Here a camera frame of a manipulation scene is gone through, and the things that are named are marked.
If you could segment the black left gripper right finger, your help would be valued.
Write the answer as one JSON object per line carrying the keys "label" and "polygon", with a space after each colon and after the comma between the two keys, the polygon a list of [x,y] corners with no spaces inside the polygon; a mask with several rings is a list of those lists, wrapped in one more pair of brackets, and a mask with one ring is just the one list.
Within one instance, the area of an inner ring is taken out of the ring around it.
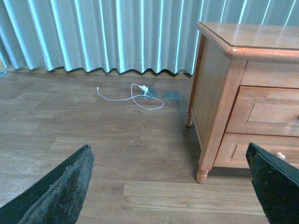
{"label": "black left gripper right finger", "polygon": [[297,224],[299,170],[252,142],[246,159],[252,185],[269,223]]}

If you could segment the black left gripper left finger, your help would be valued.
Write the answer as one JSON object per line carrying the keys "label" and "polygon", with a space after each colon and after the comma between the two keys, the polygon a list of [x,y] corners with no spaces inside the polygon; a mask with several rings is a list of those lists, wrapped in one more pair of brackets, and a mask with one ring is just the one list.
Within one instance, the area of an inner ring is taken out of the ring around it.
{"label": "black left gripper left finger", "polygon": [[74,224],[88,191],[94,164],[82,146],[47,175],[0,209],[2,224]]}

